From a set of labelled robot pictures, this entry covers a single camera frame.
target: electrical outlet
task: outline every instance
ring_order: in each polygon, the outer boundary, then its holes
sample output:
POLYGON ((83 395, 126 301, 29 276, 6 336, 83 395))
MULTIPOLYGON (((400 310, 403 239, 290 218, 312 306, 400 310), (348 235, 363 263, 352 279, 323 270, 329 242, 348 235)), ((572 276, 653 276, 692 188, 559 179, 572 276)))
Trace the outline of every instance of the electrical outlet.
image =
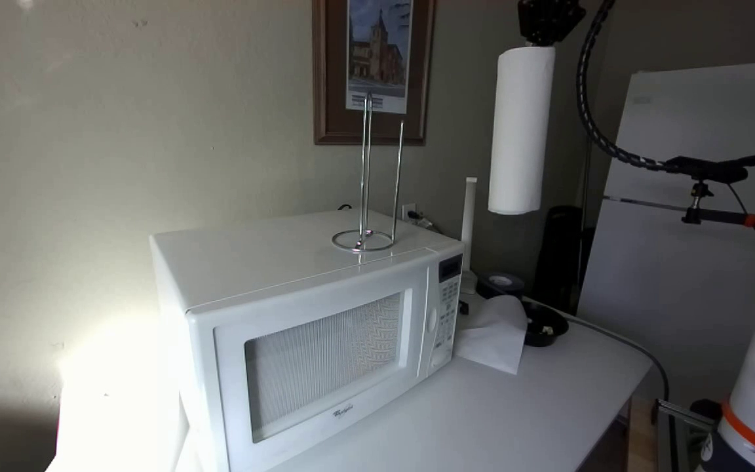
POLYGON ((415 203, 400 203, 397 218, 409 220, 409 212, 415 212, 415 203))

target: paper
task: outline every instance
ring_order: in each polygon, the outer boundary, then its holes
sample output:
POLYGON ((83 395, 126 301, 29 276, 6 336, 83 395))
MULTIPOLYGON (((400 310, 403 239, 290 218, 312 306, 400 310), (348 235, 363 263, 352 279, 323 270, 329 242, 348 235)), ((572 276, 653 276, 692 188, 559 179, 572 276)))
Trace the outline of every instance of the paper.
POLYGON ((481 301, 479 313, 459 330, 456 353, 517 374, 525 351, 526 313, 513 296, 496 296, 481 301))

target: white microwave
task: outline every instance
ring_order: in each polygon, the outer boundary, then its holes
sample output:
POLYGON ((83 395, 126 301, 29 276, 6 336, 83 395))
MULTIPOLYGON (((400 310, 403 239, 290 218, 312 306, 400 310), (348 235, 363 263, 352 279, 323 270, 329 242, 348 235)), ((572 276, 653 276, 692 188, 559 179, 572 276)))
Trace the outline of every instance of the white microwave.
POLYGON ((354 220, 320 212, 151 235, 205 472, 282 464, 450 363, 464 245, 400 222, 396 247, 352 254, 329 235, 354 220))

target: beige wall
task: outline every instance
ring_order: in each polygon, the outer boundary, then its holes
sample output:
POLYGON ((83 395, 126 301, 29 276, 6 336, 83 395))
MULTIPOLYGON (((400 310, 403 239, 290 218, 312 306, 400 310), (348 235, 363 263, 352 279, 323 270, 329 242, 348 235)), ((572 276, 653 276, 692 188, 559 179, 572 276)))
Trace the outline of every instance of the beige wall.
MULTIPOLYGON (((509 34, 500 0, 437 5, 407 200, 450 233, 488 150, 484 60, 509 34)), ((374 175, 387 188, 390 169, 374 175)), ((354 191, 357 150, 312 145, 308 0, 0 0, 0 469, 38 469, 58 359, 155 314, 148 233, 354 191)))

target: white table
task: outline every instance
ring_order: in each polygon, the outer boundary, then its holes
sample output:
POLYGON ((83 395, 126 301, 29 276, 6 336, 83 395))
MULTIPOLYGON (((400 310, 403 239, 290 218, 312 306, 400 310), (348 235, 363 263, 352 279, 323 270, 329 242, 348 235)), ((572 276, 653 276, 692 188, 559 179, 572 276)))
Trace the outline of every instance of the white table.
MULTIPOLYGON (((167 414, 176 398, 155 374, 162 359, 158 339, 155 330, 130 336, 130 353, 114 353, 103 374, 88 365, 79 368, 92 374, 63 391, 53 472, 196 472, 194 454, 180 454, 185 426, 172 422, 177 411, 167 414)), ((525 348, 517 378, 453 359, 407 395, 279 469, 572 472, 647 369, 640 351, 572 326, 553 346, 525 348)))
POLYGON ((279 469, 572 472, 647 372, 640 351, 572 326, 553 346, 525 348, 517 378, 456 359, 279 469))

